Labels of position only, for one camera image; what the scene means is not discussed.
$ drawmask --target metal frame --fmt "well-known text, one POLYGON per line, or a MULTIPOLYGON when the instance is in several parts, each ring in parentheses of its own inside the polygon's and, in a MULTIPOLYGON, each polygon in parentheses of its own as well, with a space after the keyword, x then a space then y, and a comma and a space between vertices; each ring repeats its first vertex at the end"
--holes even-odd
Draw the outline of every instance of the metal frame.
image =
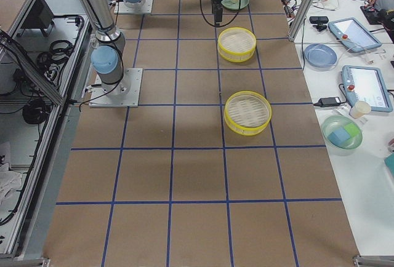
POLYGON ((2 261, 0 267, 49 267, 50 260, 46 258, 23 261, 2 261))
POLYGON ((312 4, 313 0, 302 0, 300 8, 297 11, 297 15, 295 15, 294 21, 290 27, 288 38, 290 41, 294 41, 297 36, 298 31, 300 30, 305 17, 307 16, 307 12, 312 4))
MULTIPOLYGON (((130 85, 130 89, 127 94, 119 95, 105 95, 104 90, 100 88, 93 89, 92 98, 99 97, 90 101, 89 106, 92 108, 96 107, 138 107, 140 98, 140 88, 142 80, 142 68, 127 68, 124 70, 124 80, 127 80, 130 85)), ((101 84, 101 79, 97 75, 95 84, 101 84)))
POLYGON ((394 257, 388 256, 355 256, 353 262, 356 267, 394 267, 394 257))
POLYGON ((142 5, 136 4, 135 7, 127 7, 124 2, 117 2, 114 12, 118 15, 143 15, 151 14, 153 0, 145 0, 142 5))

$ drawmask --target blue tape grid line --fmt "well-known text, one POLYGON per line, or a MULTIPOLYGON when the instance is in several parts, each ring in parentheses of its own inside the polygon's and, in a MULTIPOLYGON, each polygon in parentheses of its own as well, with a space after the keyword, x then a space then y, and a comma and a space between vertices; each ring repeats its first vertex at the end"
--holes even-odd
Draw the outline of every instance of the blue tape grid line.
MULTIPOLYGON (((276 41, 278 39, 287 40, 286 36, 277 36, 274 38, 256 38, 258 41, 276 41)), ((127 41, 215 41, 214 38, 126 38, 127 41)))
MULTIPOLYGON (((293 198, 293 199, 240 199, 222 201, 171 201, 171 204, 265 204, 272 202, 332 202, 342 201, 340 197, 332 198, 293 198)), ((60 201, 56 205, 112 205, 112 204, 170 204, 169 201, 60 201)))
MULTIPOLYGON (((252 14, 251 14, 251 8, 250 8, 249 5, 247 6, 247 9, 248 9, 248 12, 249 12, 249 18, 251 20, 251 29, 252 29, 252 32, 254 33, 253 18, 252 18, 252 14)), ((255 51, 256 51, 257 61, 259 63, 259 67, 261 69, 262 65, 261 65, 261 61, 260 61, 259 50, 256 49, 255 51)), ((265 83, 264 83, 264 75, 263 75, 262 71, 260 71, 260 73, 261 73, 261 77, 262 77, 264 96, 267 97, 267 92, 266 92, 265 83)), ((294 241, 294 235, 293 235, 293 232, 292 232, 290 213, 289 213, 289 208, 287 206, 287 201, 286 201, 286 191, 284 189, 284 183, 283 183, 282 172, 281 172, 281 165, 280 165, 279 156, 278 156, 278 149, 276 147, 276 140, 275 140, 275 135, 274 135, 274 132, 273 132, 272 121, 270 121, 270 130, 271 130, 272 141, 273 141, 273 146, 274 146, 274 151, 275 151, 276 165, 278 166, 279 180, 280 180, 280 183, 281 183, 282 195, 283 195, 283 199, 284 199, 283 203, 284 203, 284 208, 285 208, 285 211, 286 211, 287 225, 288 225, 288 228, 289 228, 289 234, 290 234, 291 245, 292 245, 292 249, 293 249, 293 256, 294 256, 295 266, 299 267, 297 250, 296 250, 296 243, 294 241)))
MULTIPOLYGON (((174 71, 175 69, 173 68, 144 68, 144 71, 174 71)), ((216 70, 212 68, 178 68, 178 71, 201 71, 201 70, 216 70)), ((267 68, 221 68, 221 71, 249 71, 249 70, 254 70, 254 71, 279 71, 279 70, 302 70, 302 67, 282 67, 282 68, 277 68, 277 67, 267 67, 267 68)))
MULTIPOLYGON (((262 146, 226 146, 226 147, 122 147, 123 150, 218 150, 218 149, 261 149, 261 148, 322 148, 326 145, 262 145, 262 146)), ((72 151, 120 150, 120 147, 83 147, 72 151)))

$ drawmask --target white table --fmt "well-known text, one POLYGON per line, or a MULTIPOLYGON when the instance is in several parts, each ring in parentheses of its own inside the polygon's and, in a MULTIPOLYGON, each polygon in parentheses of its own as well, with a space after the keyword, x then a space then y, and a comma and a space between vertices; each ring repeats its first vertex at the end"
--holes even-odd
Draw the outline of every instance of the white table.
MULTIPOLYGON (((296 47, 302 61, 301 45, 296 47)), ((330 47, 338 57, 345 52, 340 44, 330 47)), ((384 44, 372 54, 373 66, 380 68, 388 89, 394 89, 393 55, 394 44, 384 44)), ((344 98, 338 88, 344 65, 366 63, 362 54, 348 52, 329 71, 306 62, 304 75, 313 102, 321 97, 344 98)), ((316 108, 320 124, 334 114, 331 108, 316 108)), ((357 149, 343 151, 327 143, 328 153, 360 255, 394 255, 394 178, 384 164, 390 155, 387 143, 394 138, 394 113, 372 112, 365 119, 365 124, 356 120, 363 130, 363 142, 357 149)))

